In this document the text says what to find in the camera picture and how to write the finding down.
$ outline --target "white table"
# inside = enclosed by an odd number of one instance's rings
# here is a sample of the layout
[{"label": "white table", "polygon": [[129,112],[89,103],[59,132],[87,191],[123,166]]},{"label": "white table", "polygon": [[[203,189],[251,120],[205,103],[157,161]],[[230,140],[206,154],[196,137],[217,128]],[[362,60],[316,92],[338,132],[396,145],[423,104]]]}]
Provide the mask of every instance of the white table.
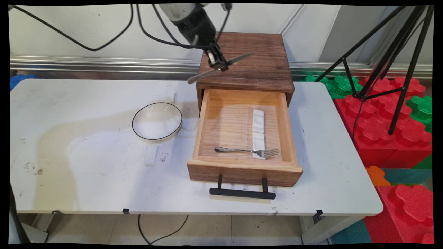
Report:
[{"label": "white table", "polygon": [[[185,81],[26,79],[11,92],[11,183],[19,213],[296,215],[304,243],[318,243],[382,203],[329,94],[320,82],[294,82],[289,107],[303,175],[269,187],[274,200],[209,195],[217,183],[191,181],[186,161],[197,132],[195,85]],[[175,91],[183,126],[150,143],[131,122],[142,107]],[[160,146],[154,167],[146,147]],[[223,188],[261,187],[224,183]],[[325,216],[315,226],[312,215]]]}]

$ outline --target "knife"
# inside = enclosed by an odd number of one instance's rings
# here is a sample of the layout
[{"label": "knife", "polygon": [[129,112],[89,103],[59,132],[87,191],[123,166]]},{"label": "knife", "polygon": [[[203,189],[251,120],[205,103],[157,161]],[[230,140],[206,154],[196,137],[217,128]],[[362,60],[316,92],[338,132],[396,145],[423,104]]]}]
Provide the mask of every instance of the knife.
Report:
[{"label": "knife", "polygon": [[[234,59],[228,61],[228,66],[230,66],[230,65],[234,65],[234,64],[236,64],[237,62],[239,62],[239,61],[241,61],[241,60],[243,60],[243,59],[246,59],[246,58],[248,58],[249,56],[254,55],[254,54],[255,54],[255,53],[248,53],[248,54],[243,54],[243,55],[240,55],[240,56],[238,56],[238,57],[235,57]],[[188,79],[188,84],[192,84],[192,83],[196,82],[197,80],[199,80],[199,79],[201,79],[201,78],[204,78],[204,77],[208,76],[209,74],[211,74],[211,73],[213,73],[213,72],[215,72],[215,71],[217,71],[217,69],[211,69],[211,70],[206,71],[206,72],[204,72],[204,73],[201,73],[201,74],[197,74],[197,75],[195,75],[195,76],[192,76],[192,77],[190,77],[190,78]]]}]

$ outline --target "table leg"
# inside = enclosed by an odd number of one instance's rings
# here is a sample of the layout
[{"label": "table leg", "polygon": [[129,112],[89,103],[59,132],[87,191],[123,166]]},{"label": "table leg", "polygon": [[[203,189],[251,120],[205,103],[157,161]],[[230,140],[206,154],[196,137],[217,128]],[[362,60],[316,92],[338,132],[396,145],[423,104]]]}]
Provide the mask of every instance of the table leg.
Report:
[{"label": "table leg", "polygon": [[22,223],[31,243],[45,243],[48,233],[48,227],[54,217],[53,214],[38,214],[31,226]]},{"label": "table leg", "polygon": [[301,216],[303,244],[320,243],[363,218],[364,216],[325,216],[314,224],[311,216]]}]

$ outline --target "black rim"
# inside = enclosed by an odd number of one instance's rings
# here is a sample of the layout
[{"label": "black rim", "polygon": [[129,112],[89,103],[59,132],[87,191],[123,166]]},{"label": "black rim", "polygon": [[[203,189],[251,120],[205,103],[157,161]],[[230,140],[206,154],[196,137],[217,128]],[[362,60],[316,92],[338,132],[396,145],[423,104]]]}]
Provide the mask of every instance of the black rim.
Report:
[{"label": "black rim", "polygon": [[[146,107],[148,107],[148,106],[150,106],[150,105],[155,105],[155,104],[168,104],[168,105],[172,105],[172,106],[174,106],[174,107],[179,111],[179,113],[180,113],[180,124],[179,124],[179,126],[177,127],[177,129],[175,129],[173,132],[171,132],[170,134],[168,134],[168,135],[166,135],[166,136],[164,136],[164,137],[157,138],[157,139],[149,139],[149,138],[142,137],[142,136],[140,136],[139,134],[137,134],[137,132],[134,130],[134,119],[135,119],[135,117],[137,116],[137,114],[138,114],[141,110],[143,110],[144,108],[146,108]],[[165,137],[169,137],[170,135],[174,134],[174,133],[180,128],[180,126],[182,126],[182,123],[183,123],[183,115],[182,115],[182,111],[180,111],[180,109],[179,109],[177,106],[175,106],[175,105],[173,105],[173,104],[170,104],[170,103],[166,103],[166,102],[157,102],[157,103],[148,104],[147,106],[141,108],[141,109],[140,109],[140,110],[134,115],[134,117],[132,118],[131,126],[132,126],[132,130],[134,131],[134,133],[135,133],[137,136],[139,136],[139,137],[141,137],[141,138],[143,138],[143,139],[146,139],[146,140],[155,141],[155,140],[163,139],[163,138],[165,138]]]}]

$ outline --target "clear glass bowl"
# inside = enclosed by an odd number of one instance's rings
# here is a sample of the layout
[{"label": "clear glass bowl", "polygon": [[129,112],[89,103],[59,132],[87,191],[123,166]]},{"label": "clear glass bowl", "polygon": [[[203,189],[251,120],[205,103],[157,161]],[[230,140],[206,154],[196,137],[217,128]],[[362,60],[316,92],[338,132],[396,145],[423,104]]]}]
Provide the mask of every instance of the clear glass bowl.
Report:
[{"label": "clear glass bowl", "polygon": [[162,140],[175,135],[182,126],[182,112],[169,103],[154,103],[138,111],[132,119],[132,129],[147,140]]}]

